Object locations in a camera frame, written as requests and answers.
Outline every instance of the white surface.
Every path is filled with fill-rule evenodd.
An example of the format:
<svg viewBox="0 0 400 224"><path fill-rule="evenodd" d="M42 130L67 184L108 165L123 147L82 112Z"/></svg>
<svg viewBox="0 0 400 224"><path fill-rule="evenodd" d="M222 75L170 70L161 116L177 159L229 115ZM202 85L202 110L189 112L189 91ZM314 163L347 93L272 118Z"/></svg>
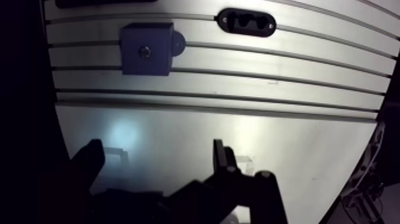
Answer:
<svg viewBox="0 0 400 224"><path fill-rule="evenodd" d="M400 36L400 20L355 0L295 0L330 10Z"/></svg>
<svg viewBox="0 0 400 224"><path fill-rule="evenodd" d="M56 18L81 17L86 15L113 15L132 13L141 13L142 15L145 15L145 13L181 13L215 16L225 8L265 11L273 15L277 21L277 24L279 25L296 27L299 29L322 33L324 35L334 36L361 45L369 46L395 56L397 56L398 49L400 47L400 42L397 40L354 23L349 23L345 20L324 15L322 13L317 13L311 10L263 0L164 0L153 3L115 4L107 6L98 5L96 7L74 8L67 10L58 9L54 4L54 0L45 2L45 14L47 20ZM55 27L57 26L65 26L66 30L68 30L68 27L74 25L55 25Z"/></svg>
<svg viewBox="0 0 400 224"><path fill-rule="evenodd" d="M344 89L276 80L213 74L173 73L168 76L126 76L120 71L54 71L56 88L123 89L231 95L343 105L378 110L383 96Z"/></svg>
<svg viewBox="0 0 400 224"><path fill-rule="evenodd" d="M368 0L373 2L397 15L400 15L400 1L399 0Z"/></svg>
<svg viewBox="0 0 400 224"><path fill-rule="evenodd" d="M92 138L127 152L106 165L97 191L163 190L212 174L212 140L275 173L289 223L318 223L349 178L375 124L188 111L57 106L70 156ZM104 183L105 179L114 180Z"/></svg>
<svg viewBox="0 0 400 224"><path fill-rule="evenodd" d="M74 58L78 62L83 62L80 65L86 65L85 63L88 60L87 54L89 54L92 49L93 48L89 48L87 51L84 50L85 54L80 56L75 56L75 52L71 53L73 55L61 55L63 54L63 48L52 49L50 52L51 55L60 57L60 63L63 65L70 65L70 61ZM111 55L113 53L114 51L112 50L108 55L113 58L118 57L118 55ZM57 63L55 60L57 60L57 58L52 59L52 62ZM115 61L115 59L110 60L113 60L111 64L105 62L105 64L96 63L93 65L120 65L120 63ZM176 69L186 68L253 73L253 75L259 77L274 76L281 79L291 78L312 82L331 83L375 92L386 92L390 81L390 79L386 77L323 63L268 54L223 49L186 47L180 56L173 58L172 66Z"/></svg>
<svg viewBox="0 0 400 224"><path fill-rule="evenodd" d="M337 61L385 74L392 74L396 63L395 60L390 58L348 45L314 38L312 36L285 32L282 30L276 30L275 33L268 38L257 38L253 36L226 33L221 30L214 21L177 19L173 20L173 22L175 30L179 31L185 37L187 42L220 43L225 45L249 46L272 51L289 52L292 54L301 54ZM70 51L69 54L71 54L71 57L73 57L73 54L81 54L80 52L77 52L79 51L78 48L71 49L74 49L75 51ZM52 51L66 50L68 50L68 48L50 49L50 53L52 54ZM51 56L52 66L68 66L68 64L61 64L62 61L57 61L53 55ZM93 63L96 63L96 58L93 57L81 61L80 65L85 65L84 63L88 63L88 60L92 60ZM106 63L105 65L112 63L111 61L102 62Z"/></svg>
<svg viewBox="0 0 400 224"><path fill-rule="evenodd" d="M247 111L250 114L262 114L264 116L271 116L271 111L288 112L288 113L304 113L304 114L318 114L327 116L345 116L357 117L364 119L375 119L377 113L343 110L337 108L326 107L312 107L305 105L293 104L279 104L273 102L255 102L255 101L241 101L232 99L210 99L210 98L192 98L192 97L170 97L159 95L129 95L129 94L89 94L89 93L57 93L59 101L74 101L74 100L109 100L109 101L123 101L125 103L147 103L155 105L176 105L176 106L189 106L201 107L204 110L214 110L216 108L222 109L238 109Z"/></svg>

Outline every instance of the dark background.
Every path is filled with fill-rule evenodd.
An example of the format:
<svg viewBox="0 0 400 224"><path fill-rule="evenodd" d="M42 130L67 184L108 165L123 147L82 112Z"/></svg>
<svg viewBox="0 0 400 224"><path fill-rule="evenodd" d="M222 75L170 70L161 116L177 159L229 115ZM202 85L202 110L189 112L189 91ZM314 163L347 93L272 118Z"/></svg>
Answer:
<svg viewBox="0 0 400 224"><path fill-rule="evenodd" d="M68 160L55 114L55 92L39 0L1 8L1 223L38 221L38 173ZM400 65L379 120L386 122L379 170L385 185L400 182Z"/></svg>

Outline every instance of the metal bracket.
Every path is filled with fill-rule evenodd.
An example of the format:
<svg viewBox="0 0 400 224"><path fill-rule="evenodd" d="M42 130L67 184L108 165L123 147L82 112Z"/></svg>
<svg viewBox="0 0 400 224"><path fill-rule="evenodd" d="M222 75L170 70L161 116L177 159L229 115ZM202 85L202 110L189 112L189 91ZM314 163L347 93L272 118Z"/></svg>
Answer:
<svg viewBox="0 0 400 224"><path fill-rule="evenodd" d="M186 46L173 23L132 23L121 29L123 74L168 76L172 57Z"/></svg>

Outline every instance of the metal plate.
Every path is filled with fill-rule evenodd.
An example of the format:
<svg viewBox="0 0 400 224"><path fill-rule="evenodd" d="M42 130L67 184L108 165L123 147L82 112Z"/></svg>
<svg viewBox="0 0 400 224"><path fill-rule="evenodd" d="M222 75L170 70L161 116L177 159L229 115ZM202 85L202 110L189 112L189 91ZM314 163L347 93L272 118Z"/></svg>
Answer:
<svg viewBox="0 0 400 224"><path fill-rule="evenodd" d="M360 1L296 0L296 2L310 4L325 10L330 10L355 20L370 24L393 35L400 36L400 20L373 7L370 7L369 5L363 4Z"/></svg>
<svg viewBox="0 0 400 224"><path fill-rule="evenodd" d="M383 96L292 82L213 74L170 73L166 77L123 76L120 71L54 71L56 88L122 89L213 95L228 95L311 102L379 110Z"/></svg>
<svg viewBox="0 0 400 224"><path fill-rule="evenodd" d="M151 13L156 15L160 15L162 13L167 15L181 14L177 16L193 18L203 15L210 15L209 18L213 19L213 16L216 16L224 8L240 8L243 10L264 11L274 16L274 18L277 20L278 29L280 29L280 26L285 26L285 28L290 29L291 27L294 27L295 29L298 29L298 31L306 30L308 32L314 32L315 34L313 35L317 36L333 36L395 56L397 56L398 49L400 47L400 43L397 40L354 23L349 23L345 20L324 15L315 11L270 1L168 0L158 1L151 4L99 5L96 7L84 7L67 10L58 9L53 0L45 2L45 14L47 20L75 18L75 21L98 19L96 17L86 17L92 15L103 15L104 18L121 18L123 17L122 14L125 14L126 17L143 17L146 16L146 14Z"/></svg>
<svg viewBox="0 0 400 224"><path fill-rule="evenodd" d="M248 174L275 173L289 223L318 223L340 193L375 124L188 111L57 106L72 157L92 138L107 152L92 192L106 187L171 194L212 173L212 140L223 139ZM241 222L248 222L239 217Z"/></svg>
<svg viewBox="0 0 400 224"><path fill-rule="evenodd" d="M398 0L364 0L365 2L372 2L376 5L379 5L390 12L393 12L397 15L396 18L400 17L400 2Z"/></svg>
<svg viewBox="0 0 400 224"><path fill-rule="evenodd" d="M276 54L275 51L279 51L290 55L303 55L305 58L309 57L310 60L314 57L322 58L324 60L336 61L342 64L359 67L360 69L368 69L383 74L392 74L396 63L395 60L390 58L358 48L292 32L276 30L274 35L269 38L255 38L251 36L232 35L226 33L213 21L173 21L175 29L185 37L187 46L190 46L190 42L196 42L202 43L205 46L210 43L252 47L265 49L273 54ZM52 66L61 66L53 63L57 60L56 58L53 58L53 56L51 57L51 60Z"/></svg>
<svg viewBox="0 0 400 224"><path fill-rule="evenodd" d="M151 105L159 108L185 108L191 111L211 111L222 114L241 114L272 117L297 117L325 120L369 121L374 120L377 113L344 110L339 108L313 107L309 105L282 104L277 102L256 102L234 99L173 97L165 95L140 94L100 94L82 92L58 92L58 102L71 104Z"/></svg>

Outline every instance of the mechanical part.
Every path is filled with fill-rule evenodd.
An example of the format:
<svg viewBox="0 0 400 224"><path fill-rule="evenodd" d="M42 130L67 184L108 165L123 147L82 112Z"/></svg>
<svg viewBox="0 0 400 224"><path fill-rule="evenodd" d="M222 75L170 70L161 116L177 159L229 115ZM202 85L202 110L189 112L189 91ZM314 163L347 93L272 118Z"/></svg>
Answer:
<svg viewBox="0 0 400 224"><path fill-rule="evenodd" d="M215 18L221 29L228 33L267 37L276 29L272 15L236 8L226 8Z"/></svg>
<svg viewBox="0 0 400 224"><path fill-rule="evenodd" d="M122 28L123 73L167 76L172 57L181 54L186 46L185 38L173 27L173 23L132 23Z"/></svg>
<svg viewBox="0 0 400 224"><path fill-rule="evenodd" d="M73 159L79 164L85 162L84 170L79 170L88 173L87 184L81 186L85 190L89 189L105 162L100 140L92 141L88 146ZM94 195L91 197L92 207L88 209L91 211L90 220L95 223L131 223L135 217L138 223L219 224L240 205L250 208L254 224L287 223L277 181L271 172L243 175L233 150L224 147L221 140L214 140L213 157L213 175L204 182L192 181L166 198L159 192L138 194L113 189Z"/></svg>

